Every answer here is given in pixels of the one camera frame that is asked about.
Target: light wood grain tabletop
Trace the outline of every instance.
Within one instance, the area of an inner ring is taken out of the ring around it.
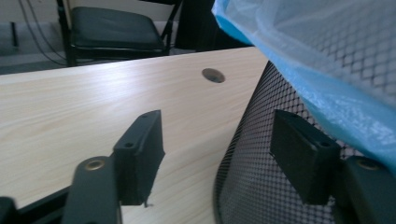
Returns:
[[[153,206],[122,207],[123,222],[213,223],[216,171],[266,64],[246,48],[0,76],[0,196],[23,207],[70,185],[80,162],[109,156],[139,115],[161,109]]]

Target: blue plastic wrap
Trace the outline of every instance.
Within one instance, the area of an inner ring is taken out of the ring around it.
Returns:
[[[396,4],[217,0],[229,35],[274,63],[331,136],[396,175]]]

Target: wall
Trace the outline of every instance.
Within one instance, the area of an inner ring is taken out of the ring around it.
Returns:
[[[29,0],[39,21],[57,21],[56,0]],[[71,7],[105,7],[136,12],[151,17],[154,21],[166,21],[172,7],[137,0],[69,0]],[[0,0],[0,22],[23,21],[18,0]]]

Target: floor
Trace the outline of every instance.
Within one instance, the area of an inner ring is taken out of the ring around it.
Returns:
[[[64,68],[64,48],[58,22],[30,24],[35,39],[26,23],[16,23],[19,46],[14,47],[10,23],[0,23],[0,75]],[[193,50],[171,49],[171,55],[191,53]]]

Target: black mesh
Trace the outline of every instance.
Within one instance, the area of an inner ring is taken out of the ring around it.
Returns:
[[[328,74],[396,106],[394,15],[393,3],[372,1],[344,7],[331,16],[320,18],[320,22],[304,32],[290,27],[280,31],[329,59],[317,66],[323,68],[326,63],[334,63],[345,71],[340,74],[330,70]]]
[[[291,85],[268,63],[221,162],[215,210],[221,223],[333,223],[330,204],[302,201],[270,155],[275,109],[295,113],[320,127]],[[338,142],[341,157],[360,154]]]

